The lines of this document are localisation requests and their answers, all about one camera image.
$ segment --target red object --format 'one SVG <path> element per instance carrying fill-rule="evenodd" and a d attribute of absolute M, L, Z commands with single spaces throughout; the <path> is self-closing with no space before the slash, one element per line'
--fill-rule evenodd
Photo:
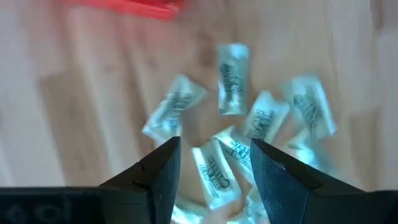
<path fill-rule="evenodd" d="M 89 6 L 107 8 L 137 16 L 153 17 L 156 19 L 173 19 L 183 0 L 63 0 Z"/>

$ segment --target red plastic piece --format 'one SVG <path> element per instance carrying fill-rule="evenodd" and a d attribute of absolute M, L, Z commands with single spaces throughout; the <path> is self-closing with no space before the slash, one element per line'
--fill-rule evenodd
<path fill-rule="evenodd" d="M 101 7 L 137 16 L 156 19 L 173 19 L 184 0 L 63 0 L 94 7 Z"/>

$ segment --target wooden floor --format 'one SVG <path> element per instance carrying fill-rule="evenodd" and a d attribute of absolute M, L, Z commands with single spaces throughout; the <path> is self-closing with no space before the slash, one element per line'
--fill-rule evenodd
<path fill-rule="evenodd" d="M 324 142 L 336 176 L 396 189 L 394 9 L 394 0 L 197 0 L 165 22 L 0 0 L 0 185 L 98 185 L 131 166 L 153 150 L 141 129 L 184 73 L 210 92 L 183 115 L 180 191 L 202 202 L 190 147 L 241 121 L 217 116 L 215 45 L 243 42 L 252 52 L 251 103 L 260 90 L 280 97 L 278 83 L 317 70 L 338 125 Z"/>

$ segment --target light wood surface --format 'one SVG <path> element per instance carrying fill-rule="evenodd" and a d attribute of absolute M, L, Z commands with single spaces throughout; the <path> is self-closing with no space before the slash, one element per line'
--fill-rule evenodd
<path fill-rule="evenodd" d="M 318 71 L 338 126 L 324 142 L 337 178 L 397 189 L 395 2 L 196 0 L 167 22 L 1 0 L 0 186 L 98 185 L 131 166 L 153 150 L 141 129 L 184 73 L 209 91 L 182 116 L 179 191 L 203 203 L 190 148 L 242 121 L 218 117 L 215 45 L 243 42 L 252 55 L 250 104 L 260 90 L 280 98 L 278 83 Z"/>

